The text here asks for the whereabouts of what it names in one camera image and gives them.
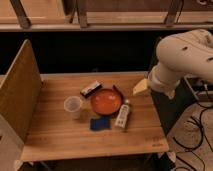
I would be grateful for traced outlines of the yellow tag on arm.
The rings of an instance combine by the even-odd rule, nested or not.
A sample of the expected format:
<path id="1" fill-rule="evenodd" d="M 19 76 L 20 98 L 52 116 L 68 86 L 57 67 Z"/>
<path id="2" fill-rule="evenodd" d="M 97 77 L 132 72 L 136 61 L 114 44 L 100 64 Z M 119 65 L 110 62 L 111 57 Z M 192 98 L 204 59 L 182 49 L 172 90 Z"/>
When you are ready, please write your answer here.
<path id="1" fill-rule="evenodd" d="M 142 79 L 137 83 L 137 85 L 133 88 L 133 95 L 138 95 L 148 89 L 147 80 Z"/>

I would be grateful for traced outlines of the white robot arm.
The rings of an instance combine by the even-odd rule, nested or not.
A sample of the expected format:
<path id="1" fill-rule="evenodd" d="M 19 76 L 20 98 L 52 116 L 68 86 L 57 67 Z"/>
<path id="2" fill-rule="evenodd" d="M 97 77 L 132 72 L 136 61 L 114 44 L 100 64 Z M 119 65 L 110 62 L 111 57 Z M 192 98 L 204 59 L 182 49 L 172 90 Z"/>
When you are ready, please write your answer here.
<path id="1" fill-rule="evenodd" d="M 158 63 L 148 74 L 148 87 L 171 98 L 188 74 L 213 83 L 213 34 L 204 29 L 172 34 L 156 47 Z"/>

